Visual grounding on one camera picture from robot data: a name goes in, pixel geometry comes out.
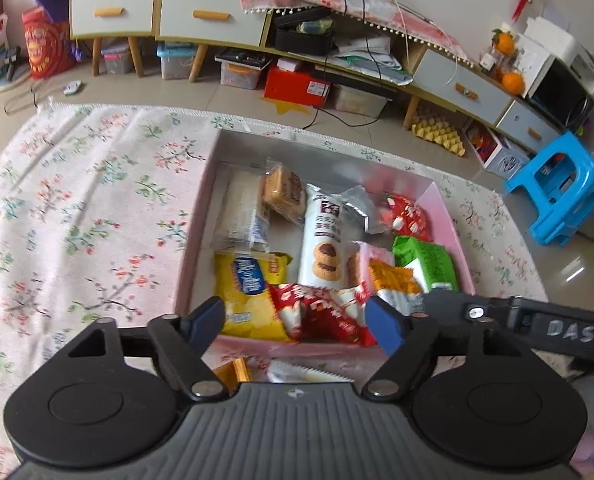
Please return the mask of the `lower orange fruit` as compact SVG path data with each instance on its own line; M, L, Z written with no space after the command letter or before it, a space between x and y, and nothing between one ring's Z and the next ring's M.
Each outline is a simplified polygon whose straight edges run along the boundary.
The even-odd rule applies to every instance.
M504 73L501 78L501 84L512 96L521 96L525 92L525 81L521 73Z

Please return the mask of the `upper orange fruit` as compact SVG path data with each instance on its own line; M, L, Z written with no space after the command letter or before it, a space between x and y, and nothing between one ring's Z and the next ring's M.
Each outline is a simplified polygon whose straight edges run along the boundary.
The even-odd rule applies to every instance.
M515 41L510 32L505 32L500 28L492 31L492 45L495 49L504 56L511 56L515 52Z

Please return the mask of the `orange white snack packet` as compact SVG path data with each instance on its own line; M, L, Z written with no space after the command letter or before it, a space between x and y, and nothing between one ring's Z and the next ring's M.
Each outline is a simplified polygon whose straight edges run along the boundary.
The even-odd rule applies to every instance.
M369 272L375 295L390 307L402 315L410 315L419 309L419 296L423 294L423 288L414 278L412 270L371 259Z

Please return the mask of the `pink floral cabinet cloth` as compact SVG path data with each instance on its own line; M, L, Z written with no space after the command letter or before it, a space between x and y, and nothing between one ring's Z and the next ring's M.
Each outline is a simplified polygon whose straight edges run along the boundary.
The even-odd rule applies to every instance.
M374 27L407 36L409 39L446 52L467 66L475 63L457 42L439 26L419 18L393 0L241 0L246 12L291 10L306 6L323 6L329 10L356 18Z

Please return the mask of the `clear wafer snack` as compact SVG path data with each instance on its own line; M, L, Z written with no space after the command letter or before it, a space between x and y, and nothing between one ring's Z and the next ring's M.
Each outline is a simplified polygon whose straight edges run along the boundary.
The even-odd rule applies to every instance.
M263 201L265 175L231 167L219 209L212 248L269 252L269 209Z

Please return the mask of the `brown cracker packet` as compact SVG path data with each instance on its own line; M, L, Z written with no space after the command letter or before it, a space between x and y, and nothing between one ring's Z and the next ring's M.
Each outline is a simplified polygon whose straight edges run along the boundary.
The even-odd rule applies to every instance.
M268 158L262 187L263 202L273 211L297 226L306 213L306 183L283 162Z

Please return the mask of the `white microwave oven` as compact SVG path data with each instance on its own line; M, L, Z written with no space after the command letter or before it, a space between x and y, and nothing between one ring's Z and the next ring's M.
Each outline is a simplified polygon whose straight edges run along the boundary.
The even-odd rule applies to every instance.
M516 35L515 70L522 97L559 127L579 131L594 107L594 57L569 32L531 18Z

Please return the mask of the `white chocolate cookie packet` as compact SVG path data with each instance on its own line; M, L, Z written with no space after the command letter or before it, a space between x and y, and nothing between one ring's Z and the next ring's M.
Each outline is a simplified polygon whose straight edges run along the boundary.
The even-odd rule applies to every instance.
M343 289L351 285L349 259L358 249L359 226L337 196L308 184L297 283Z

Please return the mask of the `floral white tablecloth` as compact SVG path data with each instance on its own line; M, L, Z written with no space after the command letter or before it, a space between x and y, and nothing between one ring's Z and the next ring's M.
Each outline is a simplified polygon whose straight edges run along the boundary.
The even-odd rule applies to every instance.
M544 299L532 256L502 198L453 174L342 140L182 108L56 104L0 156L0 478L17 467L3 427L9 395L104 315L138 325L183 304L182 268L219 142L236 157L297 164L317 182L336 164L400 169L437 184L476 292Z

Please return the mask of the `white power adapter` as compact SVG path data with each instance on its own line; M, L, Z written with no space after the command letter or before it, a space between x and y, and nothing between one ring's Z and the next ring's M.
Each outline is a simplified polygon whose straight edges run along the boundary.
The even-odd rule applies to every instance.
M64 96L75 96L83 86L83 82L81 80L73 80L68 82L64 88L62 88L62 94Z

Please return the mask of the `pink cardboard box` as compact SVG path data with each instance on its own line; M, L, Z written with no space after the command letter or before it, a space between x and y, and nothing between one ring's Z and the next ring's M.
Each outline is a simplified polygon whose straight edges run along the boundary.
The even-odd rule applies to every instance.
M367 192L376 207L390 195L412 200L429 223L431 242L449 255L457 288L475 292L470 269L438 184L412 171L367 162L314 145L221 130L201 180L186 249L185 299L189 313L216 290L213 257L224 262L224 283L244 300L269 300L270 272L286 263L284 282L323 290L352 288L359 256L388 249L390 230L367 232L340 195Z

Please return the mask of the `blue lid storage bin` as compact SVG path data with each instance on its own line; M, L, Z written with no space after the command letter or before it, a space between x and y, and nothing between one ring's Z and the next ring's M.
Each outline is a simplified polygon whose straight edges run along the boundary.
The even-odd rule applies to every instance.
M197 47L189 42L160 42L157 56L163 80L189 79Z

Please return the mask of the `yellow biscuit packet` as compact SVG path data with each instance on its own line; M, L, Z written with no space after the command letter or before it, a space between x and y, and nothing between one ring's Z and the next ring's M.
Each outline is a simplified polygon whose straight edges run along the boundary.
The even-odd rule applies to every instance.
M246 339L288 342L270 294L271 285L287 282L291 256L283 252L215 252L215 295L225 306L222 334Z

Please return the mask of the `yellow egg tray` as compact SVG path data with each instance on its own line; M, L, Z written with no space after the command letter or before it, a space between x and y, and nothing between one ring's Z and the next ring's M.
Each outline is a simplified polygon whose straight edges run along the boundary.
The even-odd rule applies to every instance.
M465 155L465 146L458 129L445 116L430 108L421 107L416 111L412 118L411 131L418 138L440 145L454 155Z

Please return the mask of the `gold snack bar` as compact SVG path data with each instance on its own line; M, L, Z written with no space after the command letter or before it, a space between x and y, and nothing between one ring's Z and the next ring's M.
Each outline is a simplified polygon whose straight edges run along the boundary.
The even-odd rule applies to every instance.
M233 394L243 382L251 382L250 369L244 358L236 358L224 363L213 370L213 373L224 383L227 391Z

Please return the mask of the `green snack packet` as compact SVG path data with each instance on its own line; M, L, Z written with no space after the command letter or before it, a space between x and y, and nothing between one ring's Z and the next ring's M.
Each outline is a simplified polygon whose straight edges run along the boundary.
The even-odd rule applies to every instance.
M423 242L412 236L396 236L393 241L396 266L411 270L423 292L447 289L458 292L458 278L454 263L445 248Z

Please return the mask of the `orange fruit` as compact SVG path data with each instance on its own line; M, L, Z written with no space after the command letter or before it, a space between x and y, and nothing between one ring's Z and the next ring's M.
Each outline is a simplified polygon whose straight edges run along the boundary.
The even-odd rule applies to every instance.
M521 96L525 92L525 81L521 73L504 73L501 78L501 84L512 96Z
M500 28L492 31L492 45L495 49L504 56L511 56L515 52L515 41L510 32L505 32Z

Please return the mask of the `red cardboard box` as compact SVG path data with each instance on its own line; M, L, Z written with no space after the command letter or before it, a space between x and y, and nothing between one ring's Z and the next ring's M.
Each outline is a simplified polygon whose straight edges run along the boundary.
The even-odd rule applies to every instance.
M276 101L323 107L329 95L329 88L329 82L314 78L305 70L289 72L273 65L265 80L263 96Z

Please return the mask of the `wooden tv cabinet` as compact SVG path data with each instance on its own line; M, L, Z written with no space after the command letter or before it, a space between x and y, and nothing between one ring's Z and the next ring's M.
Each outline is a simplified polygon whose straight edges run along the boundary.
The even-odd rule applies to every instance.
M199 50L239 47L311 63L322 78L346 77L408 93L481 122L529 152L559 129L512 88L486 75L429 18L395 0L69 0L76 39L190 41Z

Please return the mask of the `black storage basket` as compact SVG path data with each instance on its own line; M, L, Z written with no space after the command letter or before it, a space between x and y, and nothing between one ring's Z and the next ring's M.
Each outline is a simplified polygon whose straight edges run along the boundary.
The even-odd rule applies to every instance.
M276 50L326 56L335 48L334 20L325 6L281 11L273 18L273 27Z

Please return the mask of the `red candy packet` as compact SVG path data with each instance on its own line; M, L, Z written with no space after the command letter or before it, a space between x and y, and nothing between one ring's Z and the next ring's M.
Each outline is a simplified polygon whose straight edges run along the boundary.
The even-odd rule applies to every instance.
M362 285L329 289L298 284L269 286L275 310L292 340L375 346L367 328Z

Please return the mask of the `red strawberry snack packet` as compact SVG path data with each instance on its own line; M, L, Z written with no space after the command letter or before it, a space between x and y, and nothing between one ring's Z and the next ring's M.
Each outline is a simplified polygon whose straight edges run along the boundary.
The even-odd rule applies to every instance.
M378 211L383 222L396 235L412 236L422 242L431 241L431 225L425 211L410 198L386 194Z

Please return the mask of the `clear bin with keyboard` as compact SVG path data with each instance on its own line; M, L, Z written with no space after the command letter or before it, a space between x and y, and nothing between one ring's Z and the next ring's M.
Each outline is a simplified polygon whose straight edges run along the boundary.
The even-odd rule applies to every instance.
M225 48L215 55L220 64L220 84L255 90L263 71L271 64L270 55L237 48Z

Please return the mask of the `red festive bag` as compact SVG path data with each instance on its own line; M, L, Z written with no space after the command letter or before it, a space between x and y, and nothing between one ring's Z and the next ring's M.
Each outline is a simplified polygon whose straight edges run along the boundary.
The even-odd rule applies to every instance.
M22 14L22 24L32 79L48 79L73 68L76 59L67 21L54 22L47 10L35 6Z

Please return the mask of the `blue plastic stool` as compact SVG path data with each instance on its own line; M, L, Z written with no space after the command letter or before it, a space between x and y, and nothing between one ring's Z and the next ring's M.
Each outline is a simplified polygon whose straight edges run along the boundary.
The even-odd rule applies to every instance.
M567 131L506 181L509 193L520 188L537 211L535 242L564 246L594 211L594 157Z

